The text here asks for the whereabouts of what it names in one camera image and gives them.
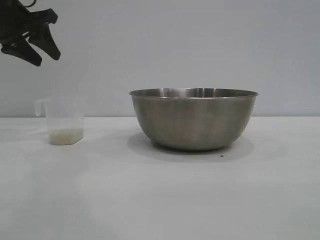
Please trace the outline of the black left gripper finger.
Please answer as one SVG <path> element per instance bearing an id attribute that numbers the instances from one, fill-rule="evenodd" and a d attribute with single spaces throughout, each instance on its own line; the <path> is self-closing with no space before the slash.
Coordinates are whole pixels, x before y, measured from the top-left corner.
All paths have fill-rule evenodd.
<path id="1" fill-rule="evenodd" d="M 44 51 L 53 60 L 57 61 L 60 59 L 61 52 L 53 40 L 48 23 L 41 25 L 32 32 L 31 43 Z"/>
<path id="2" fill-rule="evenodd" d="M 12 42 L 1 43 L 1 52 L 22 59 L 34 66 L 39 67 L 42 57 L 30 46 L 25 38 L 18 38 Z"/>

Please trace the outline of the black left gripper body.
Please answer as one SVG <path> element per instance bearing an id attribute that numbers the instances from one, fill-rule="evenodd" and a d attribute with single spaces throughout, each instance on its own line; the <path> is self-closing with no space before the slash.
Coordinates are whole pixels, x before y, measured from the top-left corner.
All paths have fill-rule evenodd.
<path id="1" fill-rule="evenodd" d="M 49 8 L 31 12 L 18 0 L 0 2 L 0 43 L 11 44 L 31 33 L 37 33 L 49 24 L 55 24 L 58 15 Z"/>

